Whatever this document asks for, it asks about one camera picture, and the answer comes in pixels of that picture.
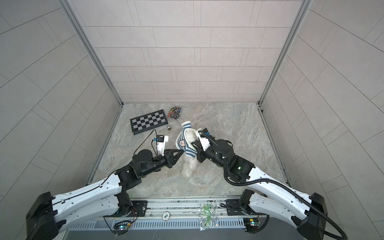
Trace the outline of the green circuit board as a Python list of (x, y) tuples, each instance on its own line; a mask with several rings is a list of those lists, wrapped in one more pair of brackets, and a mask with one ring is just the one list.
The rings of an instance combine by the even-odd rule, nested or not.
[(129, 231), (132, 226), (132, 223), (133, 222), (129, 220), (115, 223), (113, 230), (116, 232), (117, 236), (123, 236)]
[(252, 218), (244, 218), (243, 223), (246, 233), (254, 234), (259, 231), (260, 222), (258, 219), (254, 220)]

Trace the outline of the left green circuit board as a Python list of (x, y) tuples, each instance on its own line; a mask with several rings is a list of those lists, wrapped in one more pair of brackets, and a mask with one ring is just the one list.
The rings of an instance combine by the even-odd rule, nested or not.
[(129, 231), (132, 226), (132, 223), (133, 222), (129, 220), (115, 223), (113, 230), (116, 232), (117, 236), (123, 236)]

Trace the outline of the right green circuit board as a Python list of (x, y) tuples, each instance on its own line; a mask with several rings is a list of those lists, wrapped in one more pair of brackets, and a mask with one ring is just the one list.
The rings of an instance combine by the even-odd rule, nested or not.
[(254, 220), (252, 218), (244, 218), (243, 223), (246, 233), (254, 234), (259, 231), (260, 222), (258, 219)]

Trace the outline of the bag of colourful small pieces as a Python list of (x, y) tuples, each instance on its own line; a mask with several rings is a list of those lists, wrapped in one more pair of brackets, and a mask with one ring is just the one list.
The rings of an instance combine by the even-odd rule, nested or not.
[(179, 106), (175, 106), (170, 109), (168, 112), (168, 118), (178, 120), (181, 114), (182, 108)]

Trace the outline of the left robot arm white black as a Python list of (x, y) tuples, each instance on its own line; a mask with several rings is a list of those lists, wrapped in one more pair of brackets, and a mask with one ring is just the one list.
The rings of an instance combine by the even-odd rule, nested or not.
[(27, 239), (52, 240), (84, 221), (134, 214), (127, 191), (139, 185), (148, 174), (159, 172), (163, 167), (172, 168), (183, 153), (183, 150), (171, 149), (153, 156), (152, 151), (141, 150), (126, 166), (94, 184), (55, 196), (50, 192), (41, 194), (26, 215)]

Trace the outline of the black white chessboard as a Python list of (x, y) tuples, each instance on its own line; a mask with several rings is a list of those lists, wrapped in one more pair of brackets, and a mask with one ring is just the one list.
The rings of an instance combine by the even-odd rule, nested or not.
[(149, 114), (130, 119), (132, 132), (134, 135), (153, 130), (168, 124), (164, 110), (158, 110)]

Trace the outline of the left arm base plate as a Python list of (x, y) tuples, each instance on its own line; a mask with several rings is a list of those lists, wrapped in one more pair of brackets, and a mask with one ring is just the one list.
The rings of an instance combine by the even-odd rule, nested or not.
[(131, 205), (123, 205), (118, 210), (107, 217), (109, 218), (136, 218), (144, 217), (147, 210), (147, 201), (132, 201)]

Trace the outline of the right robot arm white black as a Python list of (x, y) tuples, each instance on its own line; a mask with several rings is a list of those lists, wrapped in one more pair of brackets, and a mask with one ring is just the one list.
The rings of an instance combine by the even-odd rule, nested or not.
[(253, 163), (236, 155), (229, 141), (213, 143), (206, 138), (192, 143), (200, 162), (209, 159), (223, 168), (225, 180), (245, 187), (240, 200), (244, 214), (263, 213), (294, 226), (307, 240), (322, 240), (328, 215), (325, 199), (318, 193), (308, 195), (268, 176)]

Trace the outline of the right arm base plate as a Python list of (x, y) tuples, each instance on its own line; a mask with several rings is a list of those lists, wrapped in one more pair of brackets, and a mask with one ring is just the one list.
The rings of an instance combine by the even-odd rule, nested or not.
[(225, 203), (221, 203), (220, 206), (227, 210), (228, 216), (258, 216), (264, 215), (263, 213), (257, 213), (251, 209), (249, 205), (242, 203), (238, 199), (227, 199)]

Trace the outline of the aluminium front rail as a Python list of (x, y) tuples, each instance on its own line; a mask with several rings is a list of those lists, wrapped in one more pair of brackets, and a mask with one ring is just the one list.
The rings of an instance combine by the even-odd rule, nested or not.
[[(254, 193), (249, 198), (242, 197), (239, 200), (249, 205), (257, 213), (269, 215), (289, 224), (292, 223), (293, 217), (304, 220), (307, 216), (306, 213), (309, 212), (309, 207), (295, 198), (289, 198), (287, 203), (280, 203), (272, 198)], [(220, 206), (221, 203), (226, 202), (224, 198), (160, 198), (136, 201), (148, 202), (145, 216), (139, 218), (160, 219), (165, 211), (170, 212), (170, 218), (193, 217), (197, 216), (199, 209), (208, 203), (216, 203), (218, 214), (228, 216), (227, 210)], [(90, 204), (74, 200), (59, 202), (54, 205), (53, 209), (57, 222), (66, 220), (67, 225), (70, 225), (113, 215), (119, 207), (117, 197), (105, 197)]]

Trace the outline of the white teddy bear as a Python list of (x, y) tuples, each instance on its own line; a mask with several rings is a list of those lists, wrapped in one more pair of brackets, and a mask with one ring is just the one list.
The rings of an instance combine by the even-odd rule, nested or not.
[(189, 179), (192, 177), (193, 172), (196, 170), (198, 165), (198, 160), (196, 158), (190, 158), (185, 155), (184, 157), (184, 165), (183, 165), (183, 170), (182, 174), (186, 179)]

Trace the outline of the blue white striped shirt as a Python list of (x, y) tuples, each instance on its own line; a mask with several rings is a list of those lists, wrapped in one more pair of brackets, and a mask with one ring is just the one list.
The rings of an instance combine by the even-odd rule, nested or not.
[(198, 132), (192, 128), (191, 121), (186, 121), (182, 123), (182, 130), (175, 141), (176, 147), (179, 150), (183, 150), (186, 156), (192, 159), (197, 157), (197, 151), (192, 145), (193, 142), (199, 139), (197, 133)]

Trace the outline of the clear bag green parts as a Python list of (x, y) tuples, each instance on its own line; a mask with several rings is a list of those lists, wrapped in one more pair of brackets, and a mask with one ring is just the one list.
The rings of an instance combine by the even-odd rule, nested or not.
[(216, 203), (203, 205), (203, 207), (199, 209), (198, 213), (200, 231), (218, 227), (219, 218)]

